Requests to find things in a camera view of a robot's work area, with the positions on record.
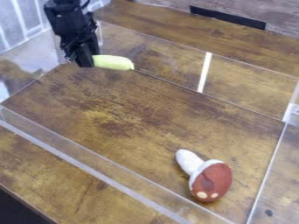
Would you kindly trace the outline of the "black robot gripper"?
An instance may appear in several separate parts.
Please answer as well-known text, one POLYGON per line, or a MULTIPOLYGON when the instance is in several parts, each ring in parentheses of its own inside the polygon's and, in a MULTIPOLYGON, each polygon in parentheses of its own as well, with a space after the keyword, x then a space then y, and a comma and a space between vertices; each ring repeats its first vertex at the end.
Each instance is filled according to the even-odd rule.
POLYGON ((93 12, 84 11, 88 5, 89 1, 47 1, 43 6, 65 60, 80 67, 93 67, 92 55, 100 54, 93 12))

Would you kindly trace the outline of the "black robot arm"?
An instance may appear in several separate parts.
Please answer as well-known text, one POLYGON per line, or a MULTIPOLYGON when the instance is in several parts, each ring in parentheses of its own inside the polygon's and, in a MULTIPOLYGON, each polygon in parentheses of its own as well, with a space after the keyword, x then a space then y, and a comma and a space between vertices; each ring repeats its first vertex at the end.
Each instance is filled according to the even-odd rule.
POLYGON ((93 67, 92 56, 100 54, 93 12, 84 11, 88 4, 89 0, 84 4, 80 0, 48 0, 43 6, 65 60, 79 67, 93 67))

